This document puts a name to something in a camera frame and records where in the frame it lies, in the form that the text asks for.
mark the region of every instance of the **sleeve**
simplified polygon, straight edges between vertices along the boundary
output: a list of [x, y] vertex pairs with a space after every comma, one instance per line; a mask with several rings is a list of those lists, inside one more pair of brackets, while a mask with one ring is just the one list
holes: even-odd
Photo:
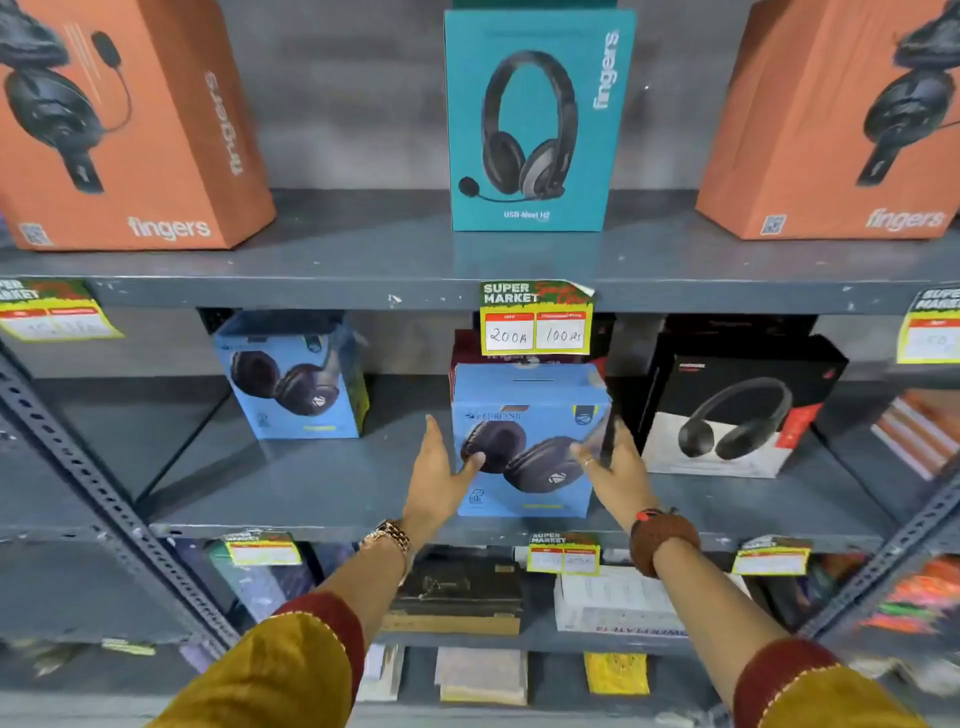
[[793, 638], [761, 649], [733, 696], [736, 728], [923, 728], [878, 683], [837, 662], [818, 644]]
[[299, 596], [193, 680], [149, 728], [343, 728], [364, 653], [360, 621], [339, 597]]

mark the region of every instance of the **headphones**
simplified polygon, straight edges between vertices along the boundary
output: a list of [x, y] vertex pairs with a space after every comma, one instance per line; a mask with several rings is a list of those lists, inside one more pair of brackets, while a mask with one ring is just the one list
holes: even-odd
[[[519, 143], [507, 132], [500, 131], [500, 103], [514, 72], [526, 63], [546, 74], [557, 97], [557, 136], [542, 142], [525, 157]], [[457, 185], [467, 197], [479, 197], [492, 203], [521, 203], [530, 200], [555, 200], [564, 194], [564, 180], [573, 159], [577, 141], [577, 102], [573, 83], [566, 70], [553, 56], [542, 51], [517, 51], [496, 67], [481, 112], [483, 135], [483, 168], [487, 179], [505, 195], [517, 192], [518, 200], [497, 200], [480, 194], [480, 185], [472, 177], [464, 177]]]
[[[319, 336], [305, 336], [307, 349], [321, 352]], [[276, 400], [284, 409], [302, 417], [317, 417], [340, 396], [340, 359], [331, 347], [323, 366], [298, 364], [285, 375], [266, 352], [235, 352], [230, 360], [230, 380], [250, 397]]]
[[[593, 419], [592, 404], [574, 407], [574, 419], [578, 425], [587, 425]], [[603, 418], [587, 440], [606, 429]], [[579, 442], [572, 437], [551, 437], [527, 447], [527, 434], [523, 427], [511, 420], [484, 420], [464, 439], [460, 457], [467, 462], [477, 452], [487, 455], [481, 473], [502, 474], [508, 483], [521, 493], [552, 493], [572, 483], [584, 474], [576, 458], [570, 454], [570, 446]]]
[[[68, 23], [65, 28], [78, 48], [80, 63], [95, 71], [80, 26]], [[110, 36], [97, 31], [90, 35], [90, 43], [103, 64], [116, 72], [127, 97], [126, 115], [113, 127], [103, 126], [79, 86], [50, 70], [70, 63], [66, 45], [53, 29], [20, 10], [17, 0], [0, 0], [0, 64], [13, 69], [4, 81], [13, 118], [34, 139], [60, 153], [78, 190], [99, 194], [104, 187], [89, 150], [106, 134], [119, 132], [130, 123], [133, 101], [120, 71], [120, 53]]]
[[876, 147], [856, 181], [860, 187], [883, 183], [904, 147], [954, 126], [941, 124], [956, 90], [947, 70], [960, 66], [960, 0], [948, 0], [940, 17], [902, 38], [894, 63], [910, 70], [867, 112], [863, 133]]
[[[714, 448], [713, 428], [707, 422], [707, 415], [721, 402], [753, 389], [779, 389], [780, 404], [777, 405], [777, 409], [770, 417], [753, 419], [738, 425], [721, 437]], [[777, 431], [791, 407], [793, 407], [793, 394], [779, 379], [758, 376], [737, 382], [720, 390], [697, 407], [677, 433], [677, 443], [680, 445], [680, 451], [687, 457], [700, 457], [714, 450], [721, 460], [736, 460], [760, 449]]]

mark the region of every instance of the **hand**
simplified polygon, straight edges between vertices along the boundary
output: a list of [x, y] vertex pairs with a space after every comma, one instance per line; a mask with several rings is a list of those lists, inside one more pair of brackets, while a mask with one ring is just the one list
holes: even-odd
[[486, 460], [483, 452], [477, 452], [459, 473], [451, 473], [440, 426], [433, 417], [426, 416], [426, 432], [423, 433], [420, 454], [414, 462], [410, 491], [400, 523], [415, 550], [423, 548], [457, 512], [467, 494], [467, 487]]
[[650, 487], [647, 467], [636, 451], [634, 436], [620, 418], [614, 423], [613, 457], [607, 470], [583, 445], [571, 445], [570, 451], [593, 483], [593, 492], [627, 533], [633, 528], [636, 514], [647, 508], [660, 508]]

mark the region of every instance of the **orange headphone box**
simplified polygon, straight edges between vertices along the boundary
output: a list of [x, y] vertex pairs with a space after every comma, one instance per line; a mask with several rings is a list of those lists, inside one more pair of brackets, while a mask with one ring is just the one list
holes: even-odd
[[745, 239], [943, 235], [958, 69], [960, 0], [755, 4], [697, 209]]
[[216, 0], [0, 0], [0, 80], [21, 248], [232, 248], [276, 215]]

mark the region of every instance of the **qr code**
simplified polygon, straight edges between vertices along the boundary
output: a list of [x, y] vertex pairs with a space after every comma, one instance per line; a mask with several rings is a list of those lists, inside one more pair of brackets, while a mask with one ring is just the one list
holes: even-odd
[[763, 221], [763, 230], [761, 235], [779, 235], [783, 232], [783, 226], [786, 225], [786, 215], [767, 215]]
[[50, 238], [47, 237], [47, 231], [42, 225], [37, 223], [21, 223], [20, 232], [31, 245], [53, 245]]

